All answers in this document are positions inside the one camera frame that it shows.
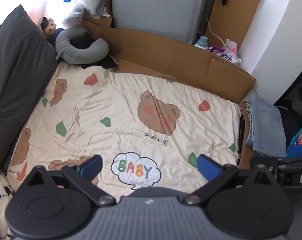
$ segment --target gray neck pillow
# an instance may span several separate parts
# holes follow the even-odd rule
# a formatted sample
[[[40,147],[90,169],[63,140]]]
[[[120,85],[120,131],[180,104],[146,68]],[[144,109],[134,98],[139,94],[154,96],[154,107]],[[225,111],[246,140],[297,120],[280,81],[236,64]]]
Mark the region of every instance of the gray neck pillow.
[[[55,41],[57,58],[62,57],[73,65],[90,64],[104,59],[109,53],[109,44],[99,38],[87,49],[77,49],[70,44],[70,40],[88,35],[89,31],[83,27],[72,27],[60,32]]]

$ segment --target bed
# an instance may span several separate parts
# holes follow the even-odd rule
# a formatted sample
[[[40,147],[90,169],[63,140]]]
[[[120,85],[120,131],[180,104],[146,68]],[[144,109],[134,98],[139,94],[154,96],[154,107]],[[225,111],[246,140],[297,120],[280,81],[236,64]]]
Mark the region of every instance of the bed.
[[[237,104],[194,87],[61,62],[20,133],[8,181],[16,190],[35,165],[60,170],[99,154],[92,183],[117,200],[150,186],[190,193],[207,182],[200,154],[236,165],[239,118]]]

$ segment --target cloud-shaped speech bubble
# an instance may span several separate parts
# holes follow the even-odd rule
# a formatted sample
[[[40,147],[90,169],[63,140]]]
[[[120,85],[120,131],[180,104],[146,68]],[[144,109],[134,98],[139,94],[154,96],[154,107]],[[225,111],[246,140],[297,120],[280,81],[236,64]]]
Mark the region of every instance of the cloud-shaped speech bubble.
[[[111,171],[122,183],[134,185],[132,190],[153,186],[161,179],[156,162],[147,157],[141,158],[134,152],[119,153],[115,156]]]

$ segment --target black device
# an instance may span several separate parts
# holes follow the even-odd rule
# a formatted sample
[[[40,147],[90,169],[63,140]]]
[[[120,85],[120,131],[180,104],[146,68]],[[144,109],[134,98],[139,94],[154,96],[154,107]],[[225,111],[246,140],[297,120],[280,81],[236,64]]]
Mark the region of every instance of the black device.
[[[293,207],[265,165],[239,170],[205,155],[198,165],[213,174],[210,182],[182,202],[128,196],[118,204],[90,182],[102,169],[99,155],[61,171],[36,166],[9,203],[6,219],[15,240],[286,239]]]

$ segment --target blue towel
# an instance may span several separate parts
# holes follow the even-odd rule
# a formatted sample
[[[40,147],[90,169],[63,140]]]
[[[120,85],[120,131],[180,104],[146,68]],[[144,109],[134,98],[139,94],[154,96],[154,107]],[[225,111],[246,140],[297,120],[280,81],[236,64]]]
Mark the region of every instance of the blue towel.
[[[253,141],[254,141],[254,131],[253,131],[253,117],[252,117],[252,108],[250,103],[246,103],[246,109],[245,112],[248,115],[249,123],[250,123],[250,129],[249,129],[249,135],[247,136],[246,145],[248,147],[253,148]]]
[[[251,96],[253,150],[269,157],[286,157],[286,138],[280,111],[257,95]]]

